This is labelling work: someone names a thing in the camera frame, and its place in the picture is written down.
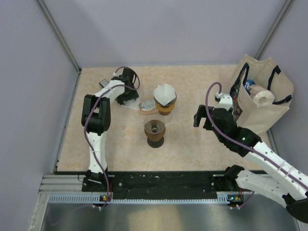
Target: tote bag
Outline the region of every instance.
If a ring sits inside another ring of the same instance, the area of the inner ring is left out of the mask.
[[[271,105],[257,105],[244,85],[253,80],[275,96]],[[257,135],[266,132],[289,110],[294,86],[271,59],[258,61],[248,55],[239,63],[230,81],[233,117],[237,126],[248,128]]]

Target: table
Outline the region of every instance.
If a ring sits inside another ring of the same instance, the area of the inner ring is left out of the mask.
[[[160,84],[170,84],[177,93],[174,110],[166,116],[165,143],[158,149],[151,148],[143,131],[147,117],[139,111],[111,104],[111,125],[106,138],[106,161],[109,171],[185,171],[224,170],[234,164],[250,170],[260,167],[229,151],[215,134],[193,127],[193,115],[205,103],[205,93],[215,81],[222,83],[223,92],[236,65],[182,65],[132,67],[140,76],[140,99],[153,98],[154,89]],[[101,89],[99,82],[110,80],[116,67],[84,68],[78,84],[73,109],[66,128],[57,171],[86,171],[90,162],[89,147],[83,136],[81,112],[86,94]],[[214,94],[209,105],[216,105]],[[267,135],[262,139],[268,144]]]

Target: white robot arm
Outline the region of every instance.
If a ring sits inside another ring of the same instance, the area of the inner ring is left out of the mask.
[[[122,87],[116,87],[116,88],[112,88],[115,85],[120,85],[122,84]],[[109,98],[110,99],[110,103],[112,103],[119,95],[123,94],[125,91],[125,87],[124,87],[124,83],[120,80],[111,80],[110,83],[103,88],[102,90],[100,90],[98,93],[95,93],[94,95],[96,97],[100,97],[102,94],[104,94],[105,92],[107,92],[109,89],[111,89],[108,93],[106,93],[104,95],[105,98]],[[103,132],[101,135],[98,135],[96,132],[89,132],[88,137],[89,137],[89,141],[92,144],[96,156],[98,158],[98,160],[100,161],[102,167],[104,168],[104,170],[107,169],[107,162],[106,162],[106,157],[105,157],[105,141],[106,141],[106,135],[107,135],[107,131]],[[89,170],[93,173],[101,173],[102,170],[100,168],[100,166],[98,166],[94,155],[93,155],[93,151],[90,149],[90,165],[89,165]]]
[[[111,123],[110,104],[114,100],[117,100],[119,104],[124,104],[126,101],[138,98],[136,91],[138,88],[134,87],[133,82],[134,77],[138,78],[137,74],[132,69],[124,67],[123,73],[121,75],[114,74],[105,88],[94,95],[85,96],[81,124],[86,127],[87,131],[90,146],[89,171],[93,174],[100,174],[103,170],[107,170],[105,141]],[[98,113],[93,111],[95,104],[99,109]]]
[[[205,117],[203,128],[214,131],[227,148],[256,163],[269,175],[263,177],[233,165],[226,169],[225,178],[239,188],[252,190],[276,201],[293,217],[308,223],[308,176],[278,156],[251,130],[237,127],[229,94],[217,93],[215,99],[219,103],[216,107],[208,107],[210,119],[205,105],[199,106],[194,116],[194,127],[198,127],[201,118]]]

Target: gray wall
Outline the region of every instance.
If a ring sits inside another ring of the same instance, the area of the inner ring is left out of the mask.
[[[294,84],[290,110],[274,125],[282,157],[308,174],[308,1],[296,0],[262,59],[272,57]]]
[[[82,67],[237,64],[283,0],[45,0]]]
[[[1,230],[27,230],[76,78],[36,2],[1,1]]]

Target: purple cable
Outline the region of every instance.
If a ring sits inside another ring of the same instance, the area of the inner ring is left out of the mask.
[[[120,69],[122,69],[122,68],[128,68],[128,69],[132,70],[132,71],[135,73],[135,76],[136,76],[136,77],[135,77],[135,79],[134,79],[134,81],[133,81],[133,84],[135,84],[136,78],[137,78],[136,72],[135,72],[133,69],[131,69],[130,67],[128,67],[128,66],[121,66],[121,67],[119,67],[117,70],[115,70],[115,72],[117,73],[117,71],[120,70]]]
[[[88,138],[88,136],[87,136],[87,128],[88,128],[89,120],[90,120],[91,116],[92,116],[93,113],[94,113],[94,110],[96,109],[98,103],[100,102],[101,98],[102,98],[105,94],[107,94],[108,92],[110,92],[112,89],[114,89],[114,88],[116,88],[116,87],[125,87],[125,88],[130,89],[130,90],[138,90],[138,89],[139,89],[139,87],[140,87],[140,79],[139,79],[139,76],[137,75],[137,73],[136,73],[135,71],[133,71],[133,72],[135,73],[136,78],[138,79],[138,87],[137,87],[137,88],[131,88],[131,87],[129,87],[129,86],[125,86],[124,84],[117,84],[117,85],[114,85],[114,86],[112,86],[111,88],[109,88],[109,89],[108,89],[107,91],[105,91],[103,94],[101,94],[100,97],[96,100],[94,106],[92,107],[91,112],[90,112],[90,114],[89,114],[89,116],[88,116],[88,118],[87,118],[87,120],[86,120],[84,130],[83,130],[83,133],[84,133],[84,136],[85,136],[85,138],[86,138],[86,141],[87,141],[89,147],[91,148],[91,150],[92,150],[92,152],[93,152],[94,159],[95,159],[96,163],[98,164],[98,166],[99,166],[99,167],[101,168],[101,170],[103,171],[103,175],[104,175],[104,177],[105,177],[105,179],[106,179],[106,184],[107,184],[107,200],[108,200],[108,198],[109,198],[109,190],[110,190],[110,189],[109,189],[108,177],[107,177],[106,172],[105,172],[104,168],[102,167],[100,161],[99,161],[98,158],[97,158],[97,155],[96,155],[96,153],[95,153],[94,147],[92,146],[92,144],[91,144],[91,142],[90,142],[90,140],[89,140],[89,138]],[[107,205],[107,200],[105,201],[105,204],[103,205],[103,208],[106,207],[106,205]]]
[[[248,203],[248,201],[251,200],[252,196],[255,194],[255,192],[252,192],[249,197],[244,201],[244,203],[242,203],[241,205],[238,206],[238,209],[243,208],[245,204]]]
[[[290,177],[292,180],[294,180],[296,183],[298,183],[300,186],[302,186],[305,190],[308,191],[308,186],[305,185],[304,183],[302,183],[300,180],[298,180],[297,178],[295,178],[294,176],[292,176],[291,174],[289,174],[286,170],[284,170],[283,168],[281,168],[278,164],[276,164],[274,161],[272,161],[271,159],[269,159],[267,156],[263,155],[262,153],[256,151],[255,149],[249,147],[249,146],[246,146],[232,138],[230,138],[229,136],[225,135],[221,130],[219,130],[219,128],[216,126],[216,124],[214,123],[212,117],[211,117],[211,114],[210,114],[210,111],[208,109],[208,96],[210,94],[210,91],[212,90],[212,88],[215,86],[215,85],[219,85],[219,93],[221,93],[221,83],[219,82],[215,82],[213,83],[207,90],[206,92],[206,95],[205,95],[205,110],[206,110],[206,115],[207,115],[207,118],[209,119],[209,121],[211,122],[211,124],[213,125],[214,129],[221,135],[223,136],[224,138],[226,138],[227,140],[247,149],[248,151],[252,152],[252,153],[255,153],[259,156],[261,156],[262,158],[264,158],[264,160],[267,160],[269,161],[272,165],[274,165],[278,170],[280,170],[281,172],[283,172],[285,175],[287,175],[288,177]]]

